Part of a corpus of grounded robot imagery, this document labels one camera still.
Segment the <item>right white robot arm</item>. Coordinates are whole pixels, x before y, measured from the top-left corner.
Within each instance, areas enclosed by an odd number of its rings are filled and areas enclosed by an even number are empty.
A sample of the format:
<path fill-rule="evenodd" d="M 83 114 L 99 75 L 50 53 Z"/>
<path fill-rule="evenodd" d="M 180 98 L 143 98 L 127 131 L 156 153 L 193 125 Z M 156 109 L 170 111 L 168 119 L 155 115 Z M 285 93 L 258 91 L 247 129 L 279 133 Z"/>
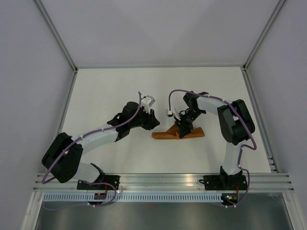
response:
<path fill-rule="evenodd" d="M 179 129 L 179 138 L 185 138 L 193 131 L 193 122 L 207 112 L 218 117 L 220 130 L 226 141 L 225 158 L 218 175 L 204 175 L 199 180 L 205 190 L 246 190 L 248 181 L 243 174 L 241 157 L 247 141 L 251 140 L 251 150 L 257 145 L 252 136 L 255 125 L 241 99 L 227 102 L 221 98 L 210 96 L 207 92 L 194 93 L 186 91 L 183 97 L 187 110 L 175 116 L 175 125 Z"/>

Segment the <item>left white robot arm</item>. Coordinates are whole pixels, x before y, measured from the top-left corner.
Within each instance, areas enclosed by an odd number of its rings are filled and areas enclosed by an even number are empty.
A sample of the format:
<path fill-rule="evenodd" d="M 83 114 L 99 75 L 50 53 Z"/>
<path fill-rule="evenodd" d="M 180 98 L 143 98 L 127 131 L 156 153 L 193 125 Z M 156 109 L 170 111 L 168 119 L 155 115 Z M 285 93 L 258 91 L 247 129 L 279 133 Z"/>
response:
<path fill-rule="evenodd" d="M 142 98 L 140 103 L 127 102 L 122 112 L 101 128 L 75 137 L 65 132 L 58 134 L 41 161 L 47 174 L 60 183 L 76 179 L 82 186 L 101 189 L 106 184 L 106 174 L 94 163 L 81 162 L 81 157 L 100 146 L 122 140 L 133 128 L 157 127 L 160 123 L 151 108 L 153 104 L 151 97 Z"/>

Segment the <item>brown cloth napkin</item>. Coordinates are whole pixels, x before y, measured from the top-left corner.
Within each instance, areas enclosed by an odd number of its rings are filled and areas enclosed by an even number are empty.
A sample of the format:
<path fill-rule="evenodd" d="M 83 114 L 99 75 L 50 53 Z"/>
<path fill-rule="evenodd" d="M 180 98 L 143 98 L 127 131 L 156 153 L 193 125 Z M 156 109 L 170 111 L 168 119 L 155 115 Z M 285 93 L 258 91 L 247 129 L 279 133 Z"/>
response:
<path fill-rule="evenodd" d="M 184 137 L 179 137 L 179 128 L 176 125 L 171 126 L 166 132 L 153 132 L 152 138 L 154 139 L 187 139 L 187 138 L 201 138 L 205 134 L 201 127 L 192 130 L 191 133 L 186 134 Z"/>

